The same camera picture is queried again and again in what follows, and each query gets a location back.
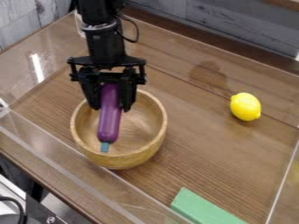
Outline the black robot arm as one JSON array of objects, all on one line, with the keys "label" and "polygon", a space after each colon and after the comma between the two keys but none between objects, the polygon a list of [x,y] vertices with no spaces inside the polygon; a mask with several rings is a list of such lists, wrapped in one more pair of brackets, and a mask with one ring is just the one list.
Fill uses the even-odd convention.
[{"label": "black robot arm", "polygon": [[135,43],[123,34],[126,0],[77,0],[75,8],[86,34],[89,55],[70,57],[70,79],[81,84],[89,105],[99,110],[105,103],[105,85],[117,84],[119,105],[127,112],[137,102],[137,86],[146,84],[146,60],[127,54],[126,43]]}]

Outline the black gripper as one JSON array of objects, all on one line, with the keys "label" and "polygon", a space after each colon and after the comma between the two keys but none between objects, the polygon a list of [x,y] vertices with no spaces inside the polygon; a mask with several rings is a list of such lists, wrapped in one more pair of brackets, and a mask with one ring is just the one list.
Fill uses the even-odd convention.
[{"label": "black gripper", "polygon": [[[126,112],[137,102],[137,85],[146,84],[146,60],[131,57],[126,52],[127,38],[119,28],[83,29],[89,43],[89,56],[69,58],[71,80],[79,81],[83,94],[93,109],[101,109],[101,84],[119,82],[121,101]],[[106,74],[99,77],[99,70],[123,67],[127,76]]]}]

